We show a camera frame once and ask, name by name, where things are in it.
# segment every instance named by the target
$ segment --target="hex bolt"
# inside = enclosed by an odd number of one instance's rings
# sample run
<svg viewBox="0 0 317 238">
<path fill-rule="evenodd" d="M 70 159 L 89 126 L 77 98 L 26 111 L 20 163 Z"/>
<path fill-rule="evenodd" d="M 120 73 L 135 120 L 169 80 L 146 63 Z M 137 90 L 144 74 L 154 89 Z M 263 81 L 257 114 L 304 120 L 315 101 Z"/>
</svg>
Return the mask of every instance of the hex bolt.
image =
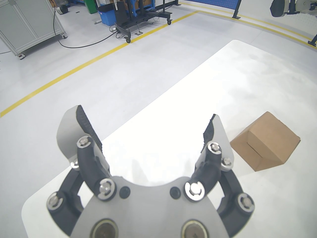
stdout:
<svg viewBox="0 0 317 238">
<path fill-rule="evenodd" d="M 49 196 L 49 198 L 47 199 L 46 202 L 46 207 L 50 210 L 50 211 L 54 211 L 57 208 L 59 208 L 61 206 L 61 204 L 63 203 L 63 198 L 59 198 L 57 196 L 57 193 L 53 193 Z"/>
<path fill-rule="evenodd" d="M 190 193 L 192 195 L 199 195 L 201 194 L 201 188 L 199 187 L 199 185 L 197 183 L 192 183 L 190 185 L 190 189 L 189 189 Z"/>
<path fill-rule="evenodd" d="M 76 171 L 79 170 L 79 164 L 78 164 L 78 159 L 77 158 L 73 162 L 70 162 L 70 167 L 75 169 Z"/>
<path fill-rule="evenodd" d="M 53 197 L 51 197 L 49 199 L 49 205 L 52 207 L 55 207 L 58 204 L 59 198 L 57 197 L 57 195 L 54 195 Z"/>
<path fill-rule="evenodd" d="M 249 197 L 242 198 L 241 199 L 241 203 L 247 209 L 250 209 L 250 207 L 252 206 L 252 201 L 251 201 L 251 199 Z"/>
<path fill-rule="evenodd" d="M 116 184 L 110 178 L 105 178 L 100 181 L 99 194 L 97 197 L 102 201 L 112 199 L 116 192 Z"/>
<path fill-rule="evenodd" d="M 213 154 L 221 154 L 220 145 L 216 142 L 212 142 L 212 141 L 208 142 L 207 148 Z"/>
<path fill-rule="evenodd" d="M 198 202 L 205 197 L 205 188 L 199 181 L 191 184 L 189 182 L 185 183 L 184 191 L 186 196 L 194 202 Z"/>
<path fill-rule="evenodd" d="M 254 211 L 254 202 L 246 193 L 241 193 L 238 195 L 238 204 L 240 208 L 247 213 L 252 213 Z"/>
<path fill-rule="evenodd" d="M 103 182 L 100 185 L 99 191 L 105 195 L 109 194 L 111 191 L 111 185 L 108 182 Z"/>
<path fill-rule="evenodd" d="M 79 140 L 79 143 L 81 146 L 86 146 L 88 142 L 89 142 L 88 137 L 83 137 Z"/>
<path fill-rule="evenodd" d="M 230 158 L 225 157 L 225 158 L 222 159 L 222 163 L 223 163 L 223 165 L 230 166 L 231 165 L 231 160 L 230 160 Z"/>
<path fill-rule="evenodd" d="M 214 151 L 214 152 L 217 152 L 219 149 L 220 149 L 220 146 L 218 143 L 212 143 L 211 144 L 211 149 Z"/>
</svg>

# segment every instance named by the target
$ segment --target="white workbench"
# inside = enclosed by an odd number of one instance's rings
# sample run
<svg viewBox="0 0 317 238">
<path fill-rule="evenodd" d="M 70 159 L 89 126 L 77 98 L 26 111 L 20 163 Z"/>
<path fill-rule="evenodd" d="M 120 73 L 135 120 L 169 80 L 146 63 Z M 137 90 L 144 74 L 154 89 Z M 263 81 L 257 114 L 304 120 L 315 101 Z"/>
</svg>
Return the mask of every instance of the white workbench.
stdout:
<svg viewBox="0 0 317 238">
<path fill-rule="evenodd" d="M 301 142 L 284 165 L 259 172 L 235 153 L 233 171 L 256 204 L 237 237 L 317 237 L 316 84 L 294 65 L 235 40 L 107 137 L 103 152 L 112 175 L 160 185 L 191 175 L 213 113 L 231 140 L 269 111 Z M 66 237 L 45 204 L 68 171 L 25 202 L 22 219 L 29 238 Z M 91 192 L 83 187 L 80 195 L 86 205 Z M 209 194 L 215 207 L 222 195 L 219 186 Z"/>
</svg>

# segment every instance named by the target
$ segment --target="blue plastic bin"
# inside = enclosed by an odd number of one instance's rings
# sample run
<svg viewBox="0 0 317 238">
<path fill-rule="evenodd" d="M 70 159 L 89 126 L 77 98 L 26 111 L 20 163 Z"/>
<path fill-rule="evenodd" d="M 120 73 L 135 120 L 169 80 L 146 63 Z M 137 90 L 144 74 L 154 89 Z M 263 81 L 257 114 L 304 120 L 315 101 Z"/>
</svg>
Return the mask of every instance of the blue plastic bin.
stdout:
<svg viewBox="0 0 317 238">
<path fill-rule="evenodd" d="M 101 22 L 104 25 L 114 25 L 116 22 L 116 15 L 114 14 L 114 10 L 108 11 L 108 12 L 100 12 L 98 11 L 101 17 Z"/>
</svg>

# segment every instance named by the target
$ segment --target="yellow floor line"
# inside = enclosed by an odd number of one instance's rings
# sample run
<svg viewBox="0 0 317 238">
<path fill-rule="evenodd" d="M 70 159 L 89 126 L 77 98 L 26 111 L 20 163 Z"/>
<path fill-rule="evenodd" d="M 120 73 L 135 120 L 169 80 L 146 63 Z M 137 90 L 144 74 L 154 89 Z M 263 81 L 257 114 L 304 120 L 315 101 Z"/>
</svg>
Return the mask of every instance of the yellow floor line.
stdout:
<svg viewBox="0 0 317 238">
<path fill-rule="evenodd" d="M 288 37 L 288 38 L 290 38 L 290 39 L 293 39 L 293 40 L 295 40 L 295 41 L 297 41 L 297 42 L 299 42 L 299 43 L 302 43 L 302 44 L 305 44 L 305 45 L 309 46 L 309 44 L 308 44 L 307 42 L 304 42 L 304 41 L 302 41 L 302 40 L 300 40 L 300 39 L 298 39 L 298 38 L 295 38 L 295 37 L 290 36 L 290 35 L 288 35 L 288 34 L 285 34 L 285 33 L 279 32 L 279 31 L 276 31 L 276 30 L 274 30 L 274 29 L 268 28 L 268 27 L 263 26 L 263 25 L 258 25 L 258 24 L 250 23 L 250 22 L 245 21 L 245 20 L 234 19 L 234 18 L 232 18 L 232 17 L 230 17 L 230 16 L 225 16 L 225 15 L 222 15 L 222 14 L 217 14 L 217 13 L 212 13 L 212 12 L 207 12 L 207 11 L 202 11 L 202 10 L 197 10 L 196 12 L 201 12 L 201 13 L 207 13 L 207 14 L 211 14 L 211 15 L 216 15 L 216 16 L 224 17 L 224 18 L 227 18 L 227 19 L 230 19 L 230 20 L 235 20 L 235 21 L 238 21 L 238 22 L 242 22 L 242 23 L 245 23 L 245 24 L 248 24 L 248 25 L 253 25 L 253 26 L 256 26 L 256 27 L 260 27 L 260 28 L 262 28 L 262 29 L 265 29 L 265 30 L 268 30 L 268 31 L 277 33 L 277 34 L 279 34 L 279 35 L 283 35 L 283 36 Z"/>
<path fill-rule="evenodd" d="M 213 10 L 213 11 L 219 11 L 219 12 L 223 12 L 223 13 L 227 13 L 227 14 L 231 14 L 231 12 L 227 12 L 227 11 L 219 10 L 219 9 L 215 9 L 215 8 L 210 8 L 210 7 L 207 7 L 207 6 L 194 5 L 194 4 L 189 4 L 189 3 L 185 3 L 185 2 L 183 2 L 183 3 L 181 3 L 181 4 L 189 5 L 189 6 L 194 6 L 194 7 L 198 7 L 198 8 L 204 8 L 204 9 Z M 248 18 L 248 19 L 251 19 L 251 20 L 254 20 L 254 21 L 257 21 L 257 22 L 261 22 L 261 23 L 264 23 L 264 24 L 267 24 L 267 25 L 274 26 L 274 27 L 276 27 L 276 28 L 279 28 L 279 29 L 288 31 L 288 32 L 290 32 L 290 33 L 293 33 L 293 34 L 296 34 L 296 35 L 298 35 L 298 36 L 301 36 L 301 37 L 303 37 L 303 38 L 305 38 L 305 39 L 307 39 L 307 40 L 310 40 L 309 37 L 307 37 L 307 36 L 305 36 L 305 35 L 302 35 L 302 34 L 300 34 L 300 33 L 297 33 L 297 32 L 295 32 L 295 31 L 289 30 L 289 29 L 287 29 L 287 28 L 284 28 L 284 27 L 281 27 L 281 26 L 278 26 L 278 25 L 275 25 L 275 24 L 271 24 L 271 23 L 268 23 L 268 22 L 265 22 L 265 21 L 262 21 L 262 20 L 258 20 L 258 19 L 256 19 L 256 18 L 252 18 L 252 17 L 249 17 L 249 16 L 245 16 L 245 15 L 242 15 L 242 14 L 239 14 L 239 16 L 244 17 L 244 18 Z"/>
<path fill-rule="evenodd" d="M 193 15 L 193 14 L 195 14 L 195 13 L 196 13 L 196 12 L 192 12 L 192 13 L 186 14 L 186 15 L 184 15 L 184 16 L 182 16 L 182 17 L 179 17 L 178 19 L 173 20 L 172 23 L 176 23 L 176 22 L 178 22 L 178 21 L 180 21 L 180 20 L 182 20 L 182 19 L 185 19 L 185 18 L 187 18 L 187 17 L 189 17 L 189 16 L 191 16 L 191 15 Z M 162 25 L 162 26 L 160 26 L 160 27 L 157 27 L 157 28 L 155 28 L 155 29 L 153 29 L 153 30 L 151 30 L 151 31 L 149 31 L 149 32 L 147 32 L 147 33 L 145 33 L 145 34 L 143 34 L 143 35 L 140 35 L 140 36 L 138 36 L 138 37 L 132 39 L 131 42 L 132 42 L 132 43 L 133 43 L 133 42 L 136 42 L 136 41 L 138 41 L 138 40 L 140 40 L 140 39 L 142 39 L 142 38 L 144 38 L 144 37 L 146 37 L 146 36 L 148 36 L 148 35 L 150 35 L 150 34 L 152 34 L 152 33 L 155 33 L 155 32 L 157 32 L 157 31 L 159 31 L 159 30 L 161 30 L 161 29 L 163 29 L 164 27 L 167 27 L 167 26 L 168 26 L 168 25 L 165 24 L 165 25 Z M 28 94 L 27 96 L 23 97 L 23 98 L 20 99 L 19 101 L 15 102 L 15 103 L 12 104 L 11 106 L 9 106 L 7 109 L 5 109 L 5 110 L 3 110 L 2 112 L 0 112 L 0 118 L 3 117 L 4 115 L 6 115 L 8 112 L 12 111 L 14 108 L 17 108 L 17 107 L 18 107 L 19 105 L 21 105 L 22 103 L 26 102 L 28 99 L 30 99 L 30 98 L 32 98 L 33 96 L 39 94 L 40 92 L 42 92 L 42 91 L 44 91 L 45 89 L 51 87 L 52 85 L 58 83 L 59 81 L 65 79 L 66 77 L 68 77 L 68 76 L 70 76 L 70 75 L 72 75 L 72 74 L 78 72 L 79 70 L 85 68 L 86 66 L 89 66 L 89 65 L 91 65 L 92 63 L 94 63 L 94 62 L 96 62 L 96 61 L 98 61 L 98 60 L 100 60 L 100 59 L 102 59 L 102 58 L 108 56 L 109 54 L 112 54 L 112 53 L 114 53 L 114 52 L 116 52 L 116 51 L 120 50 L 121 48 L 126 47 L 126 46 L 128 46 L 128 45 L 129 45 L 128 43 L 123 43 L 122 45 L 119 45 L 119 46 L 117 46 L 117 47 L 111 49 L 110 51 L 107 51 L 107 52 L 105 52 L 105 53 L 103 53 L 103 54 L 101 54 L 101 55 L 95 57 L 94 59 L 91 59 L 91 60 L 89 60 L 88 62 L 85 62 L 85 63 L 83 63 L 82 65 L 80 65 L 80 66 L 78 66 L 78 67 L 76 67 L 76 68 L 74 68 L 74 69 L 68 71 L 67 73 L 65 73 L 65 74 L 63 74 L 63 75 L 57 77 L 56 79 L 50 81 L 49 83 L 44 84 L 44 85 L 41 86 L 40 88 L 36 89 L 34 92 L 31 92 L 31 93 Z"/>
<path fill-rule="evenodd" d="M 260 27 L 260 28 L 263 28 L 263 29 L 265 29 L 265 30 L 268 30 L 268 31 L 277 33 L 277 34 L 279 34 L 279 35 L 288 37 L 288 38 L 290 38 L 290 39 L 293 39 L 293 40 L 295 40 L 295 41 L 297 41 L 297 42 L 299 42 L 299 43 L 308 45 L 306 42 L 304 42 L 304 41 L 302 41 L 302 40 L 300 40 L 300 39 L 297 39 L 297 38 L 295 38 L 295 37 L 293 37 L 293 36 L 290 36 L 290 35 L 281 33 L 281 32 L 276 31 L 276 30 L 274 30 L 274 29 L 271 29 L 271 28 L 268 28 L 268 27 L 265 27 L 265 26 L 262 26 L 262 25 L 250 23 L 250 22 L 245 21 L 245 20 L 241 20 L 241 19 L 237 20 L 237 19 L 233 19 L 233 18 L 230 17 L 230 16 L 225 16 L 225 15 L 221 15 L 221 14 L 217 14 L 217 13 L 212 13 L 212 12 L 207 12 L 207 11 L 203 11 L 203 10 L 196 10 L 196 11 L 194 11 L 194 12 L 192 12 L 192 13 L 186 14 L 186 15 L 184 15 L 184 16 L 178 18 L 178 19 L 173 20 L 172 23 L 176 23 L 176 22 L 178 22 L 178 21 L 180 21 L 180 20 L 182 20 L 182 19 L 185 19 L 185 18 L 187 18 L 187 17 L 189 17 L 189 16 L 191 16 L 191 15 L 193 15 L 193 14 L 196 14 L 196 13 L 198 13 L 198 12 L 207 13 L 207 14 L 211 14 L 211 15 L 215 15 L 215 16 L 219 16 L 219 17 L 224 17 L 224 18 L 227 18 L 227 19 L 230 19 L 230 20 L 236 20 L 236 21 L 238 21 L 238 22 L 246 23 L 246 24 L 248 24 L 248 25 L 253 25 L 253 26 L 256 26 L 256 27 Z M 131 42 L 132 42 L 132 43 L 133 43 L 133 42 L 136 42 L 136 41 L 138 41 L 138 40 L 140 40 L 140 39 L 142 39 L 142 38 L 144 38 L 144 37 L 146 37 L 146 36 L 148 36 L 148 35 L 150 35 L 150 34 L 152 34 L 152 33 L 154 33 L 154 32 L 157 32 L 157 31 L 159 31 L 159 30 L 161 30 L 161 29 L 163 29 L 163 28 L 165 28 L 165 27 L 167 27 L 167 26 L 168 26 L 168 25 L 165 24 L 165 25 L 162 25 L 162 26 L 160 26 L 160 27 L 157 27 L 157 28 L 155 28 L 155 29 L 153 29 L 153 30 L 151 30 L 151 31 L 149 31 L 149 32 L 147 32 L 147 33 L 145 33 L 145 34 L 142 34 L 142 35 L 140 35 L 140 36 L 134 38 Z M 23 98 L 20 99 L 19 101 L 15 102 L 15 103 L 12 104 L 11 106 L 9 106 L 7 109 L 5 109 L 5 110 L 3 110 L 2 112 L 0 112 L 0 118 L 3 117 L 4 115 L 6 115 L 8 112 L 12 111 L 14 108 L 16 108 L 16 107 L 18 107 L 19 105 L 21 105 L 22 103 L 26 102 L 28 99 L 30 99 L 30 98 L 32 98 L 33 96 L 35 96 L 35 95 L 39 94 L 40 92 L 44 91 L 45 89 L 51 87 L 52 85 L 58 83 L 59 81 L 65 79 L 66 77 L 68 77 L 68 76 L 70 76 L 70 75 L 76 73 L 77 71 L 79 71 L 79 70 L 85 68 L 86 66 L 89 66 L 89 65 L 91 65 L 92 63 L 94 63 L 94 62 L 96 62 L 96 61 L 98 61 L 98 60 L 100 60 L 100 59 L 102 59 L 102 58 L 108 56 L 109 54 L 114 53 L 114 52 L 118 51 L 119 49 L 121 49 L 121 48 L 123 48 L 123 47 L 126 47 L 126 46 L 128 46 L 128 43 L 124 43 L 124 44 L 122 44 L 122 45 L 119 45 L 119 46 L 117 46 L 116 48 L 113 48 L 112 50 L 110 50 L 110 51 L 108 51 L 108 52 L 105 52 L 105 53 L 101 54 L 100 56 L 97 56 L 96 58 L 94 58 L 94 59 L 92 59 L 92 60 L 89 60 L 88 62 L 83 63 L 82 65 L 76 67 L 75 69 L 72 69 L 72 70 L 68 71 L 67 73 L 65 73 L 65 74 L 63 74 L 63 75 L 61 75 L 61 76 L 59 76 L 58 78 L 56 78 L 56 79 L 50 81 L 49 83 L 43 85 L 42 87 L 38 88 L 38 89 L 35 90 L 34 92 L 28 94 L 27 96 L 23 97 Z"/>
</svg>

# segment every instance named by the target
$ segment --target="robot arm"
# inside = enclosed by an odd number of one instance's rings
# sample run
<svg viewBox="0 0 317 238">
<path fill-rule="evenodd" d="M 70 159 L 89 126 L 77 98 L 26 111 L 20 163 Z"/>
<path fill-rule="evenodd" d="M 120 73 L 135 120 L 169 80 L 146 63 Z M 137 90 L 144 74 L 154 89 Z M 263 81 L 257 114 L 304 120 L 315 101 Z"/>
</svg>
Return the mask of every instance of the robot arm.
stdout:
<svg viewBox="0 0 317 238">
<path fill-rule="evenodd" d="M 273 0 L 270 10 L 273 17 L 299 13 L 317 17 L 317 0 Z"/>
<path fill-rule="evenodd" d="M 232 171 L 233 152 L 217 115 L 204 132 L 205 144 L 191 178 L 162 186 L 138 186 L 112 176 L 80 105 L 63 116 L 57 141 L 72 169 L 48 198 L 47 209 L 71 238 L 229 238 L 254 211 L 252 198 Z M 78 196 L 83 182 L 94 193 L 84 209 Z M 218 210 L 206 198 L 217 182 L 224 193 Z"/>
</svg>

